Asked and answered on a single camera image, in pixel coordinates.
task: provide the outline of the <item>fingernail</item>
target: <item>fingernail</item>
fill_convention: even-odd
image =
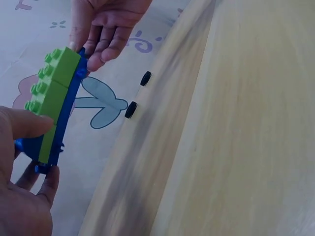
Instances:
[[[73,50],[73,51],[76,51],[76,45],[75,45],[75,42],[70,42],[69,43],[69,48],[71,49],[71,50]]]

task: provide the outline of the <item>green duplo brick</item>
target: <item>green duplo brick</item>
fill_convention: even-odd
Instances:
[[[46,66],[37,75],[39,79],[50,79],[68,88],[80,58],[79,54],[68,47],[55,49],[46,55]]]
[[[54,81],[41,80],[31,87],[32,98],[24,108],[39,116],[49,116],[57,124],[67,92],[67,88]]]
[[[54,140],[56,132],[56,126],[54,125],[43,137],[41,144],[38,161],[44,164],[48,164],[51,146]]]

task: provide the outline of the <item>wooden board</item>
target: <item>wooden board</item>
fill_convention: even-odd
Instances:
[[[313,0],[192,1],[152,73],[80,235],[315,234]]]

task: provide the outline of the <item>light wood grain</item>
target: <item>light wood grain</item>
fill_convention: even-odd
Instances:
[[[193,1],[152,72],[81,235],[314,235],[315,2]]]

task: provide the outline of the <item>blue lego train base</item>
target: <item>blue lego train base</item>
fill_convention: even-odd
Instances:
[[[72,106],[76,97],[76,94],[81,85],[81,81],[86,78],[87,75],[87,59],[85,58],[85,48],[82,48],[79,52],[81,56],[80,61],[73,74],[72,80],[68,87],[68,92],[63,102],[59,118],[57,120],[56,131],[53,139],[53,143],[50,150],[48,163],[38,163],[35,167],[36,173],[48,174],[51,166],[56,166],[59,159],[59,154],[63,151],[63,137],[68,124]],[[30,139],[17,139],[14,141],[15,147],[20,151],[24,152],[33,161],[38,162],[39,152],[44,135],[37,138]]]

